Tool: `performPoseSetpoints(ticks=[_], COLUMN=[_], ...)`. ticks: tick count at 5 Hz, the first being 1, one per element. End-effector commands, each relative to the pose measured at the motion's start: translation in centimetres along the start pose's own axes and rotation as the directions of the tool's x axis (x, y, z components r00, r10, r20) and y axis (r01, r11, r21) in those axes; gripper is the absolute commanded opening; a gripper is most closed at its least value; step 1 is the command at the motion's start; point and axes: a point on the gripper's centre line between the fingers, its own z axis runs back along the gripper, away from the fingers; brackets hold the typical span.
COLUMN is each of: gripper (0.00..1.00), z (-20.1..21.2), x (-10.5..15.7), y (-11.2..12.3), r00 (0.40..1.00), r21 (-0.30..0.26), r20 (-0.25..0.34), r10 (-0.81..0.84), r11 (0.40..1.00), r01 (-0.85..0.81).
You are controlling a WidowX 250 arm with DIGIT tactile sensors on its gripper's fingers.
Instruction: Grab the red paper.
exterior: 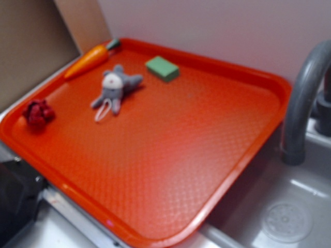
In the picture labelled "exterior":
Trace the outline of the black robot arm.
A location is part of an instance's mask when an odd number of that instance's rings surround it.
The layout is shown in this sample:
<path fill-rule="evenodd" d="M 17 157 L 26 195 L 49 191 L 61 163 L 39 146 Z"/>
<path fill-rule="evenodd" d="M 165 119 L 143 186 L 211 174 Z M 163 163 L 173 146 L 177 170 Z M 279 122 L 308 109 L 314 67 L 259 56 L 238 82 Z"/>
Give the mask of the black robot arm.
<path fill-rule="evenodd" d="M 23 160 L 1 163 L 1 247 L 9 247 L 34 224 L 45 184 Z"/>

